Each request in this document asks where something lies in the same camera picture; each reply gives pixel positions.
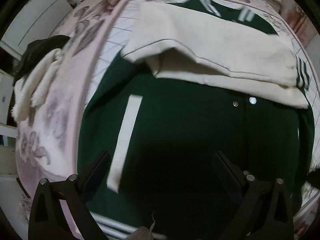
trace cabinet door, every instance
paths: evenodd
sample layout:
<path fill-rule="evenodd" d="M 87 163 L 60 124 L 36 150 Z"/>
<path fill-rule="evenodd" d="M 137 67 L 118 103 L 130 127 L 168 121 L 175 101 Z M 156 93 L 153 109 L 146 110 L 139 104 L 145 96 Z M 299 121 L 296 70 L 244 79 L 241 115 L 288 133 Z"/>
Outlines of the cabinet door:
<path fill-rule="evenodd" d="M 0 122 L 6 124 L 13 92 L 13 77 L 0 73 Z"/>
<path fill-rule="evenodd" d="M 66 0 L 30 0 L 10 24 L 0 46 L 19 59 L 30 42 L 48 38 L 70 10 Z"/>

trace white furry fabric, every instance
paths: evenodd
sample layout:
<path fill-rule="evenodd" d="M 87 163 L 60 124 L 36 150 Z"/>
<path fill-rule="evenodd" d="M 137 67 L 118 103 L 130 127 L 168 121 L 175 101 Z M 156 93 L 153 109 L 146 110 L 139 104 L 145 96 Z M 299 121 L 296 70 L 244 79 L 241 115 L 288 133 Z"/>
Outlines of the white furry fabric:
<path fill-rule="evenodd" d="M 22 77 L 16 82 L 14 86 L 16 102 L 11 114 L 17 123 L 27 119 L 30 107 L 39 107 L 44 103 L 63 57 L 61 49 L 50 51 L 27 78 Z"/>

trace snap button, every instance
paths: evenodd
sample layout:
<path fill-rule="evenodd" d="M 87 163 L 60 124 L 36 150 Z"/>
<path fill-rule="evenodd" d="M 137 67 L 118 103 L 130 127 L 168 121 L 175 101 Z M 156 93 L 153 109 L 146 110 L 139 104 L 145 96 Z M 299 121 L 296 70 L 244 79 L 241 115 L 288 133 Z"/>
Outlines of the snap button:
<path fill-rule="evenodd" d="M 250 102 L 250 104 L 254 105 L 257 102 L 257 99 L 254 97 L 250 97 L 249 102 Z"/>

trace bed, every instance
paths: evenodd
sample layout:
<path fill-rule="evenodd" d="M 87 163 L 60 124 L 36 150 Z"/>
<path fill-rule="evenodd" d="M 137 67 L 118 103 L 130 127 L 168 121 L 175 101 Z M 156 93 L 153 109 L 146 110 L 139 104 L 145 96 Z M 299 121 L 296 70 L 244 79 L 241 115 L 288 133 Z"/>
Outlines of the bed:
<path fill-rule="evenodd" d="M 55 30 L 55 35 L 71 37 L 64 47 L 65 59 L 45 104 L 19 124 L 16 140 L 18 174 L 31 197 L 41 178 L 59 181 L 77 173 L 77 145 L 83 111 L 114 56 L 127 43 L 135 15 L 143 1 L 174 3 L 187 0 L 85 0 Z M 320 164 L 320 83 L 305 49 L 287 23 L 264 0 L 214 1 L 230 8 L 249 7 L 268 21 L 279 36 L 289 36 L 294 52 L 307 63 L 311 83 L 306 95 L 315 119 L 310 166 L 314 170 Z M 302 208 L 294 217 L 298 231 L 306 220 L 312 221 L 319 198 L 319 192 L 309 184 L 304 185 L 302 194 Z M 66 208 L 64 210 L 71 229 L 76 232 L 71 215 Z"/>

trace white grid mat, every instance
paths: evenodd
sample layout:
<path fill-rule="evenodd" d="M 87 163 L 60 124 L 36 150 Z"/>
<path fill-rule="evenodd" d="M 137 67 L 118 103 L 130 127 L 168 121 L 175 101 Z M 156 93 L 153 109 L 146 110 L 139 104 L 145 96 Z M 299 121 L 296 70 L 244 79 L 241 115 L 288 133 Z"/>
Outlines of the white grid mat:
<path fill-rule="evenodd" d="M 92 96 L 94 95 L 97 87 L 106 72 L 107 68 L 109 67 L 110 63 L 112 62 L 115 55 L 121 50 L 123 46 L 125 46 L 129 40 L 129 34 L 132 31 L 132 26 L 135 22 L 136 13 L 139 9 L 140 3 L 142 1 L 153 1 L 153 2 L 165 2 L 165 3 L 177 3 L 177 2 L 185 2 L 187 0 L 133 0 L 130 1 L 121 14 L 118 16 L 117 20 L 115 21 L 113 28 L 111 29 L 107 40 L 104 44 L 104 47 L 101 51 L 97 64 L 95 66 L 95 70 L 93 72 L 92 78 L 90 80 L 90 87 L 87 93 L 85 107 L 87 106 L 88 102 L 91 100 Z M 225 1 L 225 0 L 213 0 L 216 3 L 221 5 L 225 5 L 230 8 L 238 9 L 242 8 L 242 4 L 238 4 L 235 2 Z M 317 91 L 316 81 L 313 77 L 313 73 L 310 68 L 310 63 L 308 62 L 304 50 L 299 45 L 299 42 L 296 38 L 292 35 L 292 30 L 289 30 L 287 26 L 284 24 L 283 20 L 280 20 L 273 15 L 265 13 L 255 8 L 250 8 L 254 13 L 264 18 L 267 22 L 269 22 L 272 27 L 276 30 L 279 36 L 289 36 L 293 43 L 293 48 L 298 57 L 300 57 L 307 65 L 307 72 L 311 78 L 311 83 L 309 86 L 309 90 L 307 91 L 307 99 L 312 105 L 314 119 L 315 119 L 315 140 L 314 146 L 312 151 L 312 161 L 311 161 L 311 169 L 314 169 L 316 165 L 320 166 L 320 97 L 319 92 Z M 306 184 L 303 187 L 303 203 L 307 203 L 315 194 L 317 190 L 312 189 L 309 184 Z"/>

